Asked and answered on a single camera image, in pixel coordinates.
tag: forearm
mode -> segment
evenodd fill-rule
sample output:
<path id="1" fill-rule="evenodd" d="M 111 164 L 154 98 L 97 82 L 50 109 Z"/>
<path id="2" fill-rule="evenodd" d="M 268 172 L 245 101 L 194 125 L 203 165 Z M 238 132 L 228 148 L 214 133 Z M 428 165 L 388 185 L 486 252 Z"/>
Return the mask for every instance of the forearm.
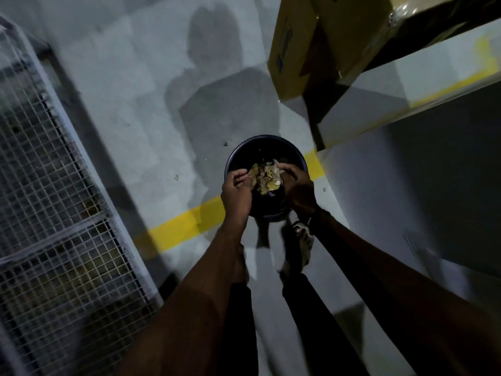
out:
<path id="1" fill-rule="evenodd" d="M 496 374 L 499 345 L 482 311 L 327 214 L 312 231 L 417 373 Z"/>
<path id="2" fill-rule="evenodd" d="M 225 221 L 141 333 L 117 375 L 211 374 L 228 306 L 232 273 L 245 225 Z"/>

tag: person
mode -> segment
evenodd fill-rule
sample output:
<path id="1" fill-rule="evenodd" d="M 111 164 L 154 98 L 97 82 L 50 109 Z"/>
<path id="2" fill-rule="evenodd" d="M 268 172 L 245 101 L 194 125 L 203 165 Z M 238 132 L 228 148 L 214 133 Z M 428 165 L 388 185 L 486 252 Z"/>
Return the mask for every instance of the person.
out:
<path id="1" fill-rule="evenodd" d="M 500 374 L 497 327 L 483 310 L 352 233 L 318 206 L 306 172 L 278 166 L 285 195 L 303 224 L 298 231 L 307 227 L 323 244 L 417 374 Z M 245 169 L 229 173 L 221 197 L 226 216 L 214 240 L 140 333 L 116 375 L 258 373 L 240 244 L 252 203 Z M 286 252 L 289 266 L 280 277 L 312 374 L 367 375 L 301 273 L 305 259 L 298 252 L 304 253 Z"/>

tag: trash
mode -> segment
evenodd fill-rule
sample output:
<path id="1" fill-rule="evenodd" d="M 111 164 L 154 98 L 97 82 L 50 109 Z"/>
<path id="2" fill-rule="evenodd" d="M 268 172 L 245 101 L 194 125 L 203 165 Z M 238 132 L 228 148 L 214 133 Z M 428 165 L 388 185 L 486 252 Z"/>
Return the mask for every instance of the trash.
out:
<path id="1" fill-rule="evenodd" d="M 260 165 L 255 163 L 248 172 L 252 181 L 252 188 L 254 189 L 257 186 L 257 191 L 263 196 L 278 190 L 282 185 L 280 169 L 277 167 L 277 163 L 278 161 L 275 159 L 273 162 L 266 162 Z"/>

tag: metal grid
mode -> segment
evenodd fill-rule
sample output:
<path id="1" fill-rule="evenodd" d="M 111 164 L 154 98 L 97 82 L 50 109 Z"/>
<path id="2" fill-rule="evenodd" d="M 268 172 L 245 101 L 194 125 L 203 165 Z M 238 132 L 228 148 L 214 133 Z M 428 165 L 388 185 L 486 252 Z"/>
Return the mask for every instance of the metal grid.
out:
<path id="1" fill-rule="evenodd" d="M 23 33 L 0 28 L 3 350 L 18 374 L 109 374 L 156 290 L 47 88 Z"/>

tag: black bucket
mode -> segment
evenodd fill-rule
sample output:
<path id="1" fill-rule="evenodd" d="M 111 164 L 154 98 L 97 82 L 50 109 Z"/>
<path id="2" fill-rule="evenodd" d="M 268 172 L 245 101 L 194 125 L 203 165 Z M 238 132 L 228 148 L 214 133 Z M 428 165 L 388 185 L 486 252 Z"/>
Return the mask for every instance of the black bucket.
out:
<path id="1" fill-rule="evenodd" d="M 226 163 L 224 178 L 230 171 L 238 169 L 250 170 L 257 163 L 273 162 L 291 163 L 299 169 L 308 171 L 306 161 L 301 152 L 289 141 L 278 136 L 263 134 L 251 137 L 238 145 Z M 270 195 L 262 196 L 253 190 L 250 215 L 267 221 L 280 221 L 291 212 L 285 200 L 284 187 L 280 187 Z"/>

